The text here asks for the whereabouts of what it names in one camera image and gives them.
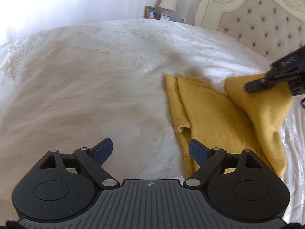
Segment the mustard yellow knit sweater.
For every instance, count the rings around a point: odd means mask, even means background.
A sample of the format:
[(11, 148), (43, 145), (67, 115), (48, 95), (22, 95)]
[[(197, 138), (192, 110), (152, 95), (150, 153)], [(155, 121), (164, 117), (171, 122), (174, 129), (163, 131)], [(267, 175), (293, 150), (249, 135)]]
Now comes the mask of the mustard yellow knit sweater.
[(279, 177), (284, 176), (286, 157), (280, 129), (293, 103), (292, 95), (285, 82), (247, 93), (245, 84), (261, 77), (228, 77), (220, 91), (196, 77), (165, 76), (174, 131), (188, 176), (199, 167), (189, 153), (192, 139), (230, 154), (250, 149)]

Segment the cream tufted headboard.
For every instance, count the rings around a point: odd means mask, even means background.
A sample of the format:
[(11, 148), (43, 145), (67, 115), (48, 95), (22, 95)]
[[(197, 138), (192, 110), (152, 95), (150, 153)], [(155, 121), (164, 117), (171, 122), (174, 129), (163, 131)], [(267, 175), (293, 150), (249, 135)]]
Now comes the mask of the cream tufted headboard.
[(194, 24), (229, 35), (271, 61), (304, 47), (303, 0), (201, 0)]

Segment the white floral bedspread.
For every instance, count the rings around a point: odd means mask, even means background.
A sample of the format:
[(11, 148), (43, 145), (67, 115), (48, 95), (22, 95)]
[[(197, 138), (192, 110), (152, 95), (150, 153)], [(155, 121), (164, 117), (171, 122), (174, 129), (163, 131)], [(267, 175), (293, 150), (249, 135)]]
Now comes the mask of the white floral bedspread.
[(183, 180), (165, 76), (266, 72), (270, 60), (230, 36), (177, 22), (134, 19), (63, 26), (1, 46), (1, 223), (11, 193), (49, 150), (71, 153), (112, 139), (115, 178)]

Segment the small bedside clock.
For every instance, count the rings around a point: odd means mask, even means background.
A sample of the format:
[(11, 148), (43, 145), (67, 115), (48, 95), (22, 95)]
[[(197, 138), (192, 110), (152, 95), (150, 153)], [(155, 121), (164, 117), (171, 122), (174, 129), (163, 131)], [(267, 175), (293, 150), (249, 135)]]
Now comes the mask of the small bedside clock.
[(170, 20), (171, 20), (171, 16), (169, 16), (169, 15), (160, 16), (160, 21), (170, 21)]

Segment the white bedside lamp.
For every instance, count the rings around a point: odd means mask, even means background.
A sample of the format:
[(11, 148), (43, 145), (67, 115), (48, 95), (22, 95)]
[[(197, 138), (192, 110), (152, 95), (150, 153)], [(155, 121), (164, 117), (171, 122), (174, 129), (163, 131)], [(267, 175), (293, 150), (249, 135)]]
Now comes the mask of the white bedside lamp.
[(159, 8), (162, 15), (169, 15), (172, 11), (176, 11), (177, 0), (161, 0)]

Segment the wooden framed photo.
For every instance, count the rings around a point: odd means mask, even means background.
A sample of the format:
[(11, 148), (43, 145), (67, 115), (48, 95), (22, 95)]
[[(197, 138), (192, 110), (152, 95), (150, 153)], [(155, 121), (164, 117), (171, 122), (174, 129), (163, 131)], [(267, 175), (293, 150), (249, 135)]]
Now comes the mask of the wooden framed photo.
[(159, 13), (157, 7), (145, 6), (145, 18), (159, 20)]

